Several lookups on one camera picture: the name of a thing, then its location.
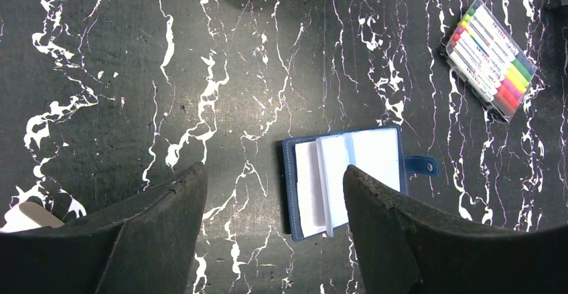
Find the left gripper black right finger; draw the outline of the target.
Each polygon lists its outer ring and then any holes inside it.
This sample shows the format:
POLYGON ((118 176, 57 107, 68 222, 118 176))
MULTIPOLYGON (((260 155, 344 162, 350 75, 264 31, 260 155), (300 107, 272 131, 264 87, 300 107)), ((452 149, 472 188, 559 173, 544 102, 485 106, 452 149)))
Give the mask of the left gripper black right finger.
POLYGON ((519 232, 472 222, 349 165, 349 227, 367 293, 566 293, 567 227, 519 232))

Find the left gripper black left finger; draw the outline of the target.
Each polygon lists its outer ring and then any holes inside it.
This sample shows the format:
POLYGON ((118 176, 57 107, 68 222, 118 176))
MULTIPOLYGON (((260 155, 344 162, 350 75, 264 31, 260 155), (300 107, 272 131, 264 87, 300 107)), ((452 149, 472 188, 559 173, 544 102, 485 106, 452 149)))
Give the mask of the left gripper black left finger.
POLYGON ((200 162, 58 228, 1 235, 2 293, 184 293, 208 191, 200 162))

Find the blue leather card holder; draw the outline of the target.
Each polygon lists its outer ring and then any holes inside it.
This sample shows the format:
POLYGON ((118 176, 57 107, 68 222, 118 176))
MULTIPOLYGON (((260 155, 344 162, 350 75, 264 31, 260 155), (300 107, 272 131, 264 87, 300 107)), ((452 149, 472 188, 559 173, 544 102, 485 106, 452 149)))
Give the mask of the blue leather card holder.
POLYGON ((293 137, 282 140, 281 147, 295 242, 323 233, 332 237, 348 224, 343 176, 349 165, 402 194, 408 193, 408 175, 437 177, 440 172, 435 159, 404 154, 398 125, 293 137))

